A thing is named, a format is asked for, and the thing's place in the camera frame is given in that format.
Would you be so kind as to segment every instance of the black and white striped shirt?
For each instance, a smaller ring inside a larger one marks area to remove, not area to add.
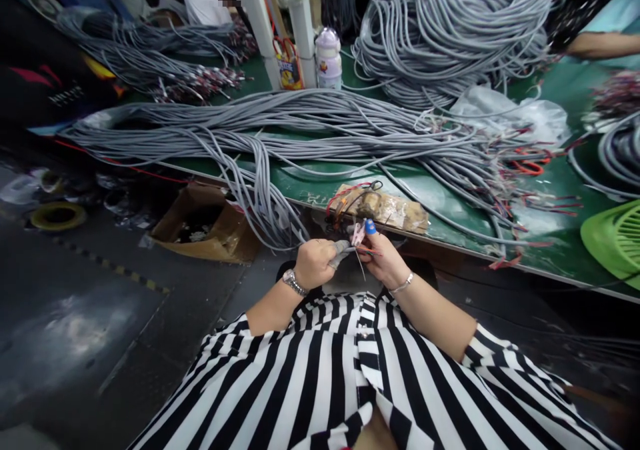
[[[619,448],[560,384],[478,325],[462,364],[396,302],[327,295],[252,337],[244,314],[207,336],[132,449],[344,449],[374,406],[400,449]]]

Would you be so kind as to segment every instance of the gray cable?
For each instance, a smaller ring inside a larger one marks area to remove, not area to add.
[[[140,122],[154,128],[139,129]],[[256,137],[244,131],[266,126],[294,129],[307,139],[264,133]],[[217,107],[132,103],[97,112],[60,133],[95,157],[115,160],[122,166],[176,157],[211,158],[220,167],[252,229],[272,249],[292,248],[290,230],[300,241],[308,238],[297,213],[271,184],[269,161],[276,159],[289,167],[287,171],[314,178],[353,178],[378,166],[430,213],[474,238],[496,244],[502,256],[505,246],[536,245],[505,237],[519,226],[503,207],[528,194],[518,188],[507,166],[523,158],[515,153],[514,139],[518,135],[505,129],[504,136],[498,138],[455,119],[332,89],[256,93]],[[238,152],[253,156],[251,170],[235,162]],[[349,167],[327,172],[301,161],[346,163]],[[495,236],[468,229],[434,211],[388,168],[389,164],[412,161],[471,207],[484,212]],[[313,181],[309,189],[313,191]]]
[[[547,60],[544,23],[564,0],[371,0],[351,47],[369,81],[408,108],[442,108],[471,85],[506,90]]]
[[[244,80],[242,72],[230,68],[204,67],[174,60],[161,53],[180,48],[191,52],[194,45],[206,49],[206,43],[213,41],[215,32],[204,34],[188,27],[180,30],[152,29],[146,25],[125,23],[114,15],[86,7],[62,10],[58,14],[57,28],[124,84],[154,97],[166,97],[171,86],[183,93],[195,94],[197,100],[204,101],[208,92],[222,93],[222,88],[238,86]],[[242,58],[241,53],[221,42],[217,47],[211,46],[208,52],[219,54],[225,64],[229,57],[234,61]]]
[[[579,140],[591,135],[593,133],[587,133]],[[640,199],[640,111],[621,119],[612,130],[600,138],[598,144],[600,163],[609,175],[620,180],[623,185],[636,189],[636,192],[618,190],[594,180],[580,166],[574,152],[575,143],[567,152],[567,161],[590,186],[625,199]]]

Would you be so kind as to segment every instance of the plastic bag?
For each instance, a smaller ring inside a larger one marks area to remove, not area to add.
[[[475,85],[464,91],[450,110],[458,120],[473,127],[492,131],[496,135],[510,128],[531,128],[518,140],[545,142],[548,148],[557,148],[571,136],[567,126],[567,112],[548,100],[524,99],[520,105],[512,102],[502,93],[488,87]]]
[[[40,179],[19,175],[0,190],[0,200],[14,205],[30,205],[38,201],[35,193],[39,188]]]

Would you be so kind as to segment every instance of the yellow tape roll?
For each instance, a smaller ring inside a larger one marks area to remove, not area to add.
[[[65,201],[46,203],[31,214],[31,224],[44,231],[71,230],[82,225],[86,219],[84,208]]]

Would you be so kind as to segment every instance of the orange scissors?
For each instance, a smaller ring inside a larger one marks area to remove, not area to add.
[[[536,155],[540,153],[539,151],[525,150],[522,148],[516,149],[515,152],[519,153],[520,155]],[[542,175],[545,172],[544,168],[542,168],[542,165],[546,165],[550,161],[550,157],[545,157],[542,159],[537,158],[536,160],[513,160],[511,163],[519,173],[537,177],[538,175]]]

